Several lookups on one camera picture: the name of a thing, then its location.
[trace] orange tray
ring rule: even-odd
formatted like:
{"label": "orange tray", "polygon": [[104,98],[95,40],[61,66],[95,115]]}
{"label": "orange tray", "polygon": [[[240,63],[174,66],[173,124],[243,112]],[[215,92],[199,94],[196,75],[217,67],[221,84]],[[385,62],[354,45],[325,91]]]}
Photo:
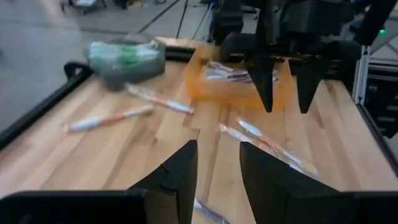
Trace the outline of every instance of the orange tray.
{"label": "orange tray", "polygon": [[[183,71],[185,87],[194,100],[215,101],[224,105],[246,108],[263,108],[262,101],[254,84],[228,82],[225,80],[206,80],[203,78],[203,67],[210,59],[219,62],[219,47],[202,44],[197,47],[191,60]],[[243,63],[223,63],[230,68],[243,68]],[[293,80],[288,60],[276,63],[279,81],[274,84],[273,111],[283,108],[293,92]]]}

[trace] plastic packaging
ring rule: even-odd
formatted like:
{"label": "plastic packaging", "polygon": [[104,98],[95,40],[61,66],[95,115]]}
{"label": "plastic packaging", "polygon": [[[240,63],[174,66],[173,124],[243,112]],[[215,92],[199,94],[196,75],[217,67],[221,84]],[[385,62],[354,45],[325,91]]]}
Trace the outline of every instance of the plastic packaging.
{"label": "plastic packaging", "polygon": [[220,214],[212,211],[203,202],[195,198],[193,208],[201,211],[207,220],[211,220],[215,224],[230,224],[230,222]]}
{"label": "plastic packaging", "polygon": [[138,96],[144,100],[159,103],[171,109],[181,111],[184,113],[193,113],[193,108],[182,105],[176,101],[169,100],[163,96],[157,96],[153,91],[131,84],[125,84],[126,89],[134,96]]}
{"label": "plastic packaging", "polygon": [[299,168],[300,170],[304,170],[313,175],[318,175],[317,168],[311,163],[301,159],[299,156],[295,155],[292,151],[288,149],[284,149],[281,145],[274,142],[271,138],[262,134],[260,130],[258,130],[253,125],[249,124],[242,118],[238,118],[238,123],[244,128],[248,133],[252,134],[259,140],[260,142],[267,145],[268,148],[272,149],[278,159],[283,160],[289,164],[290,166],[294,166],[295,168]]}
{"label": "plastic packaging", "polygon": [[[263,108],[257,88],[254,84],[245,83],[248,80],[226,82],[225,79],[205,78],[203,67],[209,61],[219,62],[219,51],[219,47],[207,44],[196,48],[183,72],[188,95],[193,100],[215,101],[224,105],[243,106],[252,109]],[[225,69],[225,67],[232,68],[234,72],[241,72],[246,69],[243,63],[222,63],[220,65],[224,66],[222,69]],[[287,60],[284,60],[283,63],[276,63],[274,69],[277,71],[278,85],[273,87],[274,104],[272,111],[279,111],[289,101],[294,89],[294,82]]]}
{"label": "plastic packaging", "polygon": [[122,114],[116,114],[112,116],[108,116],[105,118],[89,118],[85,119],[83,121],[78,121],[73,124],[66,124],[64,126],[64,130],[68,133],[70,132],[77,132],[77,131],[83,131],[83,130],[88,130],[88,129],[93,129],[105,124],[112,124],[118,121],[121,121],[123,119],[129,118],[131,116],[137,116],[140,114],[149,114],[153,111],[154,107],[152,105],[146,105],[143,106],[142,108],[136,108],[132,109],[129,111],[126,111]]}
{"label": "plastic packaging", "polygon": [[252,145],[254,145],[254,146],[258,147],[259,149],[262,149],[263,151],[267,152],[268,154],[273,155],[274,157],[284,161],[291,168],[293,168],[303,174],[307,174],[307,175],[318,175],[319,174],[317,169],[313,165],[299,159],[298,157],[296,157],[296,159],[298,159],[298,160],[290,159],[289,156],[286,156],[285,153],[283,153],[284,151],[287,151],[287,150],[281,151],[279,149],[273,148],[267,142],[262,141],[259,138],[247,136],[247,135],[240,133],[239,131],[237,131],[231,127],[228,127],[224,124],[219,124],[218,129],[222,133],[228,133],[230,136],[236,138],[239,141],[250,142]]}
{"label": "plastic packaging", "polygon": [[[206,80],[224,80],[228,82],[239,82],[245,84],[253,84],[251,77],[247,70],[230,68],[219,62],[210,60],[205,66],[203,66],[204,79]],[[278,84],[278,71],[272,72],[272,81],[275,85]]]}
{"label": "plastic packaging", "polygon": [[130,34],[122,40],[92,42],[86,52],[90,67],[111,91],[139,83],[165,69],[165,45],[152,37]]}

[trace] wooden tabletop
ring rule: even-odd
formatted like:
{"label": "wooden tabletop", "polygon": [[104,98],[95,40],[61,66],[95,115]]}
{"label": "wooden tabletop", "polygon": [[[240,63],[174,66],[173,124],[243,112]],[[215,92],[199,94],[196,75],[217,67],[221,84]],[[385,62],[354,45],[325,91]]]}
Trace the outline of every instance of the wooden tabletop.
{"label": "wooden tabletop", "polygon": [[[164,39],[196,47],[198,42]],[[0,196],[32,189],[126,189],[153,171],[189,139],[198,140],[197,197],[231,223],[254,223],[239,164],[239,142],[218,123],[241,130],[239,115],[284,147],[312,162],[320,181],[338,190],[397,190],[398,181],[341,82],[321,82],[307,114],[297,91],[284,110],[230,108],[192,101],[185,64],[167,62],[164,75],[143,85],[195,107],[194,114],[161,106],[150,116],[65,134],[65,122],[106,116],[145,101],[111,93],[89,78],[0,152]],[[204,223],[194,212],[193,223]]]}

